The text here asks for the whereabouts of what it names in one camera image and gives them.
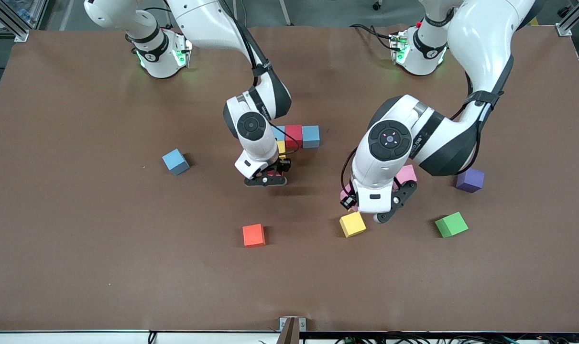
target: floor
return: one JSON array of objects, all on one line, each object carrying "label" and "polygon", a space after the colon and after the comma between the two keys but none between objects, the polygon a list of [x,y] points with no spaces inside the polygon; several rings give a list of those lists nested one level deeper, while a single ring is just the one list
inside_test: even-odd
[{"label": "floor", "polygon": [[[285,25],[278,0],[236,0],[238,18],[248,27]],[[302,26],[349,26],[362,23],[370,26],[390,26],[397,23],[414,23],[423,16],[418,0],[384,0],[383,6],[374,11],[374,0],[285,0],[291,22]],[[557,10],[566,6],[568,0],[547,0],[536,18],[540,25],[554,24],[560,19]],[[144,0],[141,8],[164,7],[163,0]],[[165,11],[153,9],[151,13],[160,25],[174,20]],[[87,16],[81,0],[55,0],[47,7],[48,30],[101,30]],[[572,29],[573,41],[579,57],[579,22]],[[0,67],[7,65],[14,43],[0,39]]]}]

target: green cube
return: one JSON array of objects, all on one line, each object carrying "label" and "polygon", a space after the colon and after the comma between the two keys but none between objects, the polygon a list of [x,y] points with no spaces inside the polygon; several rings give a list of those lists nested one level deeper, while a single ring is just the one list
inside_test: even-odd
[{"label": "green cube", "polygon": [[436,227],[438,227],[442,237],[452,237],[468,229],[466,221],[459,212],[436,221]]}]

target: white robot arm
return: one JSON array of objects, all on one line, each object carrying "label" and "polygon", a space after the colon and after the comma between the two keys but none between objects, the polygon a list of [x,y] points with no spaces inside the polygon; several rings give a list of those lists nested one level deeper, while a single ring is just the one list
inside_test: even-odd
[{"label": "white robot arm", "polygon": [[228,100],[223,110],[228,128],[244,148],[234,166],[245,176],[246,185],[285,185],[287,180],[280,174],[291,167],[291,162],[279,159],[270,120],[287,114],[291,96],[272,64],[222,0],[169,0],[169,6],[194,45],[237,50],[251,62],[253,76],[261,82],[254,82],[248,91]]},{"label": "white robot arm", "polygon": [[137,0],[85,0],[88,16],[99,26],[121,29],[134,44],[143,68],[155,78],[169,78],[188,63],[191,43],[183,35],[160,28],[147,11],[137,10]]},{"label": "white robot arm", "polygon": [[136,10],[137,0],[85,0],[84,6],[100,26],[126,32],[128,41],[136,46],[141,65],[154,77],[167,78],[184,67],[191,43],[243,53],[252,64],[253,87],[228,100],[223,110],[228,128],[244,149],[234,165],[245,176],[246,185],[285,185],[287,179],[282,174],[289,170],[291,161],[279,159],[270,120],[287,114],[291,96],[272,64],[223,0],[167,3],[185,36],[160,29],[150,13]]},{"label": "white robot arm", "polygon": [[[427,6],[432,0],[420,1],[426,8],[435,7]],[[465,0],[455,13],[452,6],[456,2],[436,3],[446,6],[435,7],[436,19],[442,18],[443,13],[452,17],[441,28],[448,32],[449,49],[466,70],[470,94],[451,119],[408,95],[391,98],[376,111],[355,152],[353,190],[348,190],[352,193],[342,203],[345,207],[357,203],[360,212],[375,213],[378,222],[386,222],[416,188],[416,183],[410,183],[399,185],[399,190],[392,192],[394,176],[407,159],[413,159],[433,176],[458,174],[471,166],[478,154],[482,127],[502,94],[513,65],[512,35],[524,22],[534,0]],[[423,42],[424,24],[413,35]],[[432,65],[424,58],[427,53],[414,50],[412,41],[407,42],[403,67],[433,71],[438,61]],[[442,38],[437,44],[445,45]],[[453,121],[460,114],[459,120]]]}]

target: pink cube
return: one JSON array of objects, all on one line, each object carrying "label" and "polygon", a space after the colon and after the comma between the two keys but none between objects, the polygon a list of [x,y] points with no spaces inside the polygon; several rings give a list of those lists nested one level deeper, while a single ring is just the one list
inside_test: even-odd
[{"label": "pink cube", "polygon": [[[351,184],[348,184],[346,187],[344,187],[344,190],[348,190],[348,191],[352,191],[351,189]],[[342,190],[340,192],[340,200],[342,201],[343,198],[345,198],[346,196],[348,196],[348,194],[346,192],[344,192],[344,190]],[[353,207],[351,207],[351,210],[353,211],[357,211],[357,205],[353,205]]]},{"label": "pink cube", "polygon": [[[416,174],[415,169],[412,165],[405,165],[398,174],[396,174],[396,178],[398,178],[398,182],[403,184],[407,181],[415,181],[416,182]],[[396,183],[393,183],[393,189],[398,190],[399,187]]]}]

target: orange cube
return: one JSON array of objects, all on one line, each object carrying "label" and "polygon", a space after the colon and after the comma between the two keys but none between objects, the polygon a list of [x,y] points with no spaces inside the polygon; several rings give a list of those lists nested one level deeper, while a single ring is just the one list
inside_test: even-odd
[{"label": "orange cube", "polygon": [[261,224],[244,226],[243,239],[246,247],[265,246],[266,240],[263,237],[263,226]]}]

